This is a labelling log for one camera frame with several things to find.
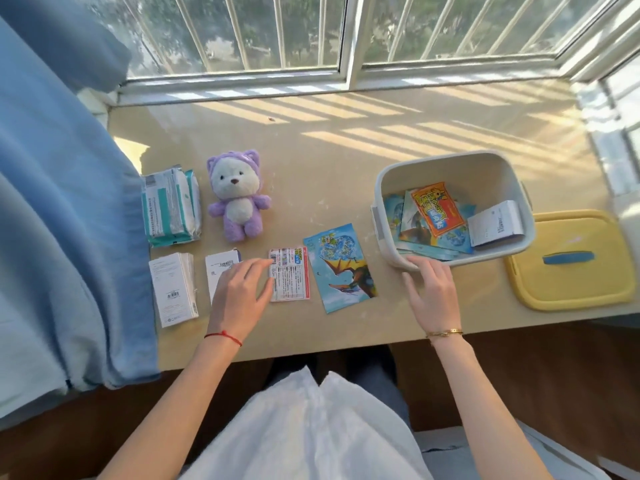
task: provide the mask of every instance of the bear ear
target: bear ear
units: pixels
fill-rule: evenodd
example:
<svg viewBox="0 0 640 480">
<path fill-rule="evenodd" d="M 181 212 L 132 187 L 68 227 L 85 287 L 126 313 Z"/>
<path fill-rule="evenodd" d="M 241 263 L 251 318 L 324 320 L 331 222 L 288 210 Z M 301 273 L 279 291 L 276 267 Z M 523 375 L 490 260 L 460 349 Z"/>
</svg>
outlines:
<svg viewBox="0 0 640 480">
<path fill-rule="evenodd" d="M 220 160 L 220 157 L 211 157 L 207 160 L 207 171 L 209 172 L 209 175 L 211 175 L 213 167 L 215 167 L 216 163 L 218 163 L 218 160 Z"/>
<path fill-rule="evenodd" d="M 247 150 L 244 152 L 245 157 L 251 158 L 255 162 L 256 165 L 260 166 L 260 155 L 255 150 Z"/>
</svg>

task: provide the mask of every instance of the yellow lid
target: yellow lid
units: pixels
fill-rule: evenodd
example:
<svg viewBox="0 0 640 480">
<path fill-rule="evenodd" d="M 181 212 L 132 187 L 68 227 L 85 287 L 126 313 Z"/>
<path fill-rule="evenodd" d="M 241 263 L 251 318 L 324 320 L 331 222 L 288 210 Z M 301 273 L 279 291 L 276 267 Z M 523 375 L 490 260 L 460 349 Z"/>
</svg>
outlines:
<svg viewBox="0 0 640 480">
<path fill-rule="evenodd" d="M 518 298 L 535 310 L 571 310 L 630 301 L 634 261 L 618 223 L 599 210 L 535 214 L 536 238 L 505 258 Z"/>
</svg>

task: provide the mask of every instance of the dark trousers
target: dark trousers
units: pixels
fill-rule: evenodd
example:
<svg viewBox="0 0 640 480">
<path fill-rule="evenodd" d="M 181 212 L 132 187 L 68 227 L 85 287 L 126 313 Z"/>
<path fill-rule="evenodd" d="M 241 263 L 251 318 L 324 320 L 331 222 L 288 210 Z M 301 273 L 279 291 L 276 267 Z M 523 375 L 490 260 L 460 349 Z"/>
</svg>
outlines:
<svg viewBox="0 0 640 480">
<path fill-rule="evenodd" d="M 396 362 L 388 346 L 340 351 L 347 368 L 345 379 L 357 384 L 392 409 L 411 428 L 409 408 L 397 387 Z M 316 354 L 278 357 L 273 361 L 264 389 L 308 366 L 316 375 Z"/>
</svg>

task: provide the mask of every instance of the bear face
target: bear face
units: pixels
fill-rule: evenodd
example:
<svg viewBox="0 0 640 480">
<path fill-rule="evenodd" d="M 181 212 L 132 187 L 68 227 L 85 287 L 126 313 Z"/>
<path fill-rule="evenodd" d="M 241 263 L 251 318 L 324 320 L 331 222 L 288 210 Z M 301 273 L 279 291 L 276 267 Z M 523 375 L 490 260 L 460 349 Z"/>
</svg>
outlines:
<svg viewBox="0 0 640 480">
<path fill-rule="evenodd" d="M 260 190 L 260 177 L 248 163 L 236 158 L 219 160 L 210 179 L 213 192 L 222 200 L 249 197 Z"/>
</svg>

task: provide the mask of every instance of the white shirt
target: white shirt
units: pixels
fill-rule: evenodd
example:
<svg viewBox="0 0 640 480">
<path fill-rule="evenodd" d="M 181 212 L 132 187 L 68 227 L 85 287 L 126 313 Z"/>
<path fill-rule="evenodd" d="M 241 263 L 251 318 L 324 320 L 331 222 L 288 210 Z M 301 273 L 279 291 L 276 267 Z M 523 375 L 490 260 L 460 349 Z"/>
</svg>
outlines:
<svg viewBox="0 0 640 480">
<path fill-rule="evenodd" d="M 181 480 L 433 480 L 411 430 L 388 406 L 308 368 L 254 395 Z"/>
</svg>

